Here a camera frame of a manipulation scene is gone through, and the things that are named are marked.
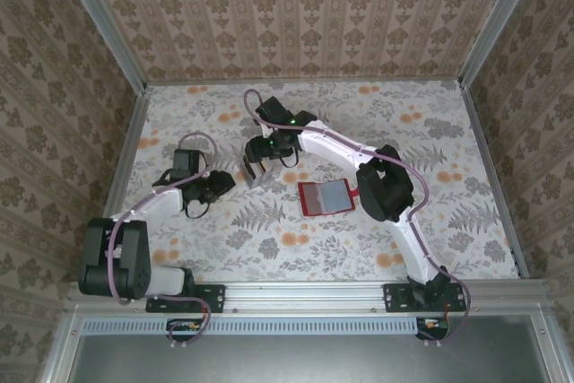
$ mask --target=floral tablecloth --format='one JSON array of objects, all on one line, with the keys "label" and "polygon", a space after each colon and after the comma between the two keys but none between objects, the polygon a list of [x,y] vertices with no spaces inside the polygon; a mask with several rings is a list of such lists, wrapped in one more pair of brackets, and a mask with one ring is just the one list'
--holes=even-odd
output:
[{"label": "floral tablecloth", "polygon": [[[196,279],[231,281],[347,281],[404,279],[403,257],[384,223],[355,211],[304,217],[298,181],[345,175],[303,153],[261,188],[249,190],[238,160],[257,127],[242,95],[256,88],[296,113],[317,114],[334,130],[381,147],[393,145],[430,185],[430,204],[418,217],[432,250],[464,278],[517,278],[508,240],[456,82],[273,83],[150,87],[124,207],[149,193],[170,167],[178,138],[201,129],[219,145],[217,169],[237,182],[201,219],[183,213],[150,237],[155,265],[191,268]],[[207,152],[205,139],[184,146]],[[354,178],[349,178],[352,187]],[[415,198],[422,195],[415,184]]]}]

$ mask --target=black mounting plate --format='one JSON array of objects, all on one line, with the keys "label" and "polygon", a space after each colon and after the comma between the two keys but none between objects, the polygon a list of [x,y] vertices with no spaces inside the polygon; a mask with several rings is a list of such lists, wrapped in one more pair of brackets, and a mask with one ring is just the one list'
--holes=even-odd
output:
[{"label": "black mounting plate", "polygon": [[448,311],[466,311],[463,288],[457,283],[447,284],[441,299],[435,304],[431,304],[427,309],[422,309],[414,302],[413,287],[409,283],[383,284],[383,292],[387,313],[406,313],[413,311],[444,313],[445,301],[448,305]]},{"label": "black mounting plate", "polygon": [[[224,284],[196,284],[193,296],[207,302],[213,314],[223,313],[225,304]],[[147,313],[201,313],[201,304],[191,301],[174,301],[150,298],[145,304]]]}]

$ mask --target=red frame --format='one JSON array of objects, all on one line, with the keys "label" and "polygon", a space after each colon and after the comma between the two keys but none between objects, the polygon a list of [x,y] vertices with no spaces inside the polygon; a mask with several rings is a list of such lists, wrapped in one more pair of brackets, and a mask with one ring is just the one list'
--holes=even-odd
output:
[{"label": "red frame", "polygon": [[307,184],[325,184],[325,183],[317,183],[314,181],[297,183],[297,189],[299,190],[299,198],[301,201],[301,210],[303,210],[303,215],[306,217],[317,217],[319,215],[332,215],[332,214],[346,213],[347,211],[353,211],[356,208],[356,206],[354,196],[352,195],[351,188],[349,187],[349,180],[347,178],[341,178],[341,179],[334,179],[333,181],[341,181],[341,180],[344,181],[344,185],[347,188],[347,193],[349,194],[349,199],[351,200],[351,208],[348,210],[335,211],[334,213],[321,213],[321,214],[309,214],[309,210],[307,208],[307,202],[305,201],[305,194],[303,193],[303,186]]}]

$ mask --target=patterned wallpaper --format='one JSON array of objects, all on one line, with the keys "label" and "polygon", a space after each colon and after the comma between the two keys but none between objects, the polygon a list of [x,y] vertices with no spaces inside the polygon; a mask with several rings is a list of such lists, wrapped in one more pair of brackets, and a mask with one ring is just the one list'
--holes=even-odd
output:
[{"label": "patterned wallpaper", "polygon": [[154,82],[456,75],[495,0],[104,0]]},{"label": "patterned wallpaper", "polygon": [[80,0],[0,0],[0,380],[33,381],[135,95]]},{"label": "patterned wallpaper", "polygon": [[574,0],[520,0],[472,86],[532,276],[574,346]]}]

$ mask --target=purple cable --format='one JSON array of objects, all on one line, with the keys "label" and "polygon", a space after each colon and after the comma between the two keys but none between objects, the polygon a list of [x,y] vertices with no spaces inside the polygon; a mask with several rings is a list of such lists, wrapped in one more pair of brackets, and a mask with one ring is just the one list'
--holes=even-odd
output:
[{"label": "purple cable", "polygon": [[[173,301],[178,301],[178,302],[197,302],[197,303],[199,303],[205,307],[205,310],[207,311],[207,313],[206,313],[207,316],[205,317],[204,324],[199,328],[199,330],[193,336],[193,338],[191,338],[189,341],[186,341],[187,344],[195,343],[199,339],[199,337],[205,332],[205,329],[207,329],[207,326],[209,325],[209,322],[212,319],[212,309],[209,306],[209,304],[207,302],[205,302],[204,300],[202,300],[201,298],[193,298],[191,296],[185,297],[185,296],[159,295],[158,298],[160,298],[161,300],[173,300]],[[178,322],[178,323],[176,323],[170,327],[170,331],[168,332],[168,338],[172,343],[176,342],[176,340],[173,339],[174,329],[178,326],[183,326],[185,324],[186,324],[186,322]]]},{"label": "purple cable", "polygon": [[170,184],[169,186],[165,186],[165,187],[160,187],[157,190],[153,190],[151,192],[151,194],[149,194],[148,196],[146,196],[144,199],[142,199],[141,201],[139,201],[137,204],[135,204],[130,210],[126,211],[125,213],[123,213],[116,221],[116,223],[114,224],[114,227],[111,230],[111,234],[109,235],[109,244],[108,244],[108,283],[109,283],[109,291],[111,292],[111,296],[116,300],[116,302],[120,305],[127,305],[130,303],[130,300],[123,300],[120,296],[119,293],[117,292],[117,288],[116,288],[116,283],[114,280],[114,248],[116,246],[116,238],[117,238],[117,233],[119,232],[119,227],[121,226],[121,224],[132,214],[135,213],[136,211],[138,211],[140,208],[142,208],[144,205],[146,205],[148,202],[150,202],[152,199],[154,199],[157,195],[161,195],[164,192],[167,192],[168,190],[172,190],[176,187],[182,186],[190,181],[193,181],[196,178],[202,177],[207,171],[211,170],[213,168],[213,161],[216,160],[217,158],[217,144],[215,143],[215,141],[213,140],[213,138],[211,136],[209,136],[208,134],[205,134],[204,132],[201,132],[199,130],[195,131],[195,132],[191,132],[189,134],[183,135],[181,137],[181,139],[179,140],[178,143],[178,147],[181,147],[181,144],[189,137],[189,136],[203,136],[205,138],[207,138],[209,140],[209,142],[212,144],[213,146],[213,157],[212,157],[212,161],[211,163],[209,163],[207,166],[205,166],[205,168],[203,168],[201,171],[197,172],[195,175],[189,177],[189,178],[184,178],[181,179],[180,181],[177,181],[173,184]]},{"label": "purple cable", "polygon": [[416,179],[419,180],[419,182],[422,185],[422,189],[424,190],[424,197],[422,198],[421,202],[416,205],[410,212],[409,214],[407,214],[406,216],[406,220],[409,222],[409,225],[411,226],[411,228],[413,229],[414,232],[414,237],[416,238],[416,240],[418,241],[419,245],[421,246],[422,249],[422,253],[424,253],[424,256],[427,258],[427,260],[429,261],[430,265],[435,268],[438,272],[440,272],[441,274],[445,275],[446,277],[448,277],[450,280],[454,281],[455,283],[459,283],[463,290],[466,293],[466,297],[467,297],[467,304],[466,304],[466,311],[465,314],[463,315],[463,320],[460,323],[460,325],[457,327],[457,329],[455,330],[455,332],[453,332],[451,335],[443,338],[442,340],[440,340],[442,343],[444,343],[445,341],[447,341],[448,339],[450,339],[452,336],[454,336],[456,333],[458,333],[460,331],[460,329],[463,327],[466,318],[468,317],[468,313],[470,312],[470,305],[471,305],[471,295],[470,295],[470,290],[468,289],[468,287],[466,286],[466,284],[464,284],[462,281],[460,281],[458,278],[456,278],[454,275],[449,274],[447,271],[445,271],[444,269],[442,269],[439,265],[437,265],[437,263],[431,258],[429,250],[426,248],[426,246],[424,245],[424,241],[422,240],[419,232],[416,229],[416,226],[414,225],[414,221],[413,221],[413,216],[420,211],[428,202],[429,202],[429,195],[430,195],[430,190],[429,190],[429,185],[427,184],[427,182],[425,181],[424,177],[419,173],[419,171],[417,171],[415,168],[413,168],[412,166],[402,162],[402,161],[398,161],[397,159],[394,159],[392,157],[389,156],[385,156],[383,154],[378,154],[377,152],[372,152],[371,150],[365,150],[361,145],[356,145],[354,143],[350,143],[349,141],[347,141],[346,139],[341,138],[340,136],[337,136],[335,134],[331,134],[328,130],[324,130],[324,129],[320,129],[318,127],[313,127],[313,126],[285,126],[285,125],[276,125],[274,123],[270,123],[268,121],[263,120],[256,112],[254,112],[248,105],[248,95],[250,93],[255,93],[255,95],[259,98],[259,103],[261,103],[263,101],[263,98],[261,97],[261,94],[259,93],[259,91],[255,90],[255,89],[247,89],[245,91],[245,93],[243,93],[243,105],[245,106],[245,109],[247,110],[248,114],[255,119],[255,121],[257,121],[258,123],[262,124],[262,125],[266,125],[272,128],[276,128],[276,129],[284,129],[284,130],[309,130],[310,132],[317,132],[320,133],[322,135],[327,135],[332,139],[335,139],[338,143],[346,145],[347,147],[349,147],[350,149],[356,151],[356,152],[362,152],[363,154],[367,154],[371,157],[376,157],[378,159],[381,159],[382,161],[389,161],[391,163],[394,163],[395,165],[398,165],[402,168],[405,168],[409,173],[413,174]]}]

